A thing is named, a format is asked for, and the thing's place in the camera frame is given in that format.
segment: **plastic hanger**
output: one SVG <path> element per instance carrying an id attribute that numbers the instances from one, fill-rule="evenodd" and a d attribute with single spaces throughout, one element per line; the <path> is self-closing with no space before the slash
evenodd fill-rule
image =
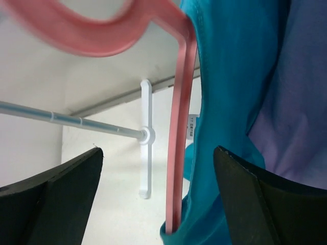
<path id="1" fill-rule="evenodd" d="M 181 222 L 186 125 L 197 43 L 189 18 L 170 0 L 129 0 L 107 21 L 83 17 L 56 0 L 0 0 L 23 26 L 49 44 L 76 55 L 107 57 L 135 44 L 150 21 L 179 44 L 169 132 L 166 233 Z"/>

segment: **clothes rail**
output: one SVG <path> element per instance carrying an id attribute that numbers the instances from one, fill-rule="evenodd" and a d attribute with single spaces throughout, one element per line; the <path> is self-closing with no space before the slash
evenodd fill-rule
<path id="1" fill-rule="evenodd" d="M 105 124 L 99 121 L 93 121 L 81 117 L 68 116 L 52 111 L 43 111 L 31 107 L 20 106 L 7 102 L 0 102 L 0 113 L 12 116 L 19 116 L 24 118 L 35 119 L 39 121 L 46 121 L 52 124 L 59 124 L 64 126 L 71 126 L 80 129 L 87 129 L 102 133 L 121 135 L 143 140 L 147 137 L 145 130 L 127 129 L 115 125 Z"/>

